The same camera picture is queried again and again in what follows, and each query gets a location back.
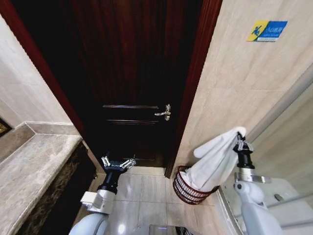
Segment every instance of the tile floor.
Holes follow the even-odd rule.
[[[104,177],[98,174],[89,190],[96,191]],[[225,234],[210,198],[196,206],[185,204],[176,196],[172,180],[164,176],[123,174],[117,189],[109,217],[112,235],[127,235],[143,224],[185,226],[202,235]],[[82,207],[74,224],[87,214]]]

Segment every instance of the wicker basket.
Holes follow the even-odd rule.
[[[186,184],[180,173],[181,171],[185,171],[188,168],[189,167],[183,165],[180,165],[178,167],[178,171],[173,181],[173,188],[176,195],[180,198],[181,201],[191,205],[196,205],[205,200],[212,193],[214,193],[219,188],[219,186],[215,186],[210,192],[201,192],[193,189]]]

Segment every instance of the door handle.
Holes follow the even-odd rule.
[[[170,104],[167,104],[165,105],[165,112],[162,112],[162,113],[155,113],[156,116],[162,116],[162,115],[165,115],[164,116],[164,119],[166,121],[168,121],[170,119],[170,116],[171,116],[171,105]]]

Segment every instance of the marble countertop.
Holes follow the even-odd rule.
[[[80,141],[37,134],[1,162],[0,235],[17,232]]]

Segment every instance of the dark marble cabinet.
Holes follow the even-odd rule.
[[[80,142],[17,234],[68,235],[94,172],[95,167]]]

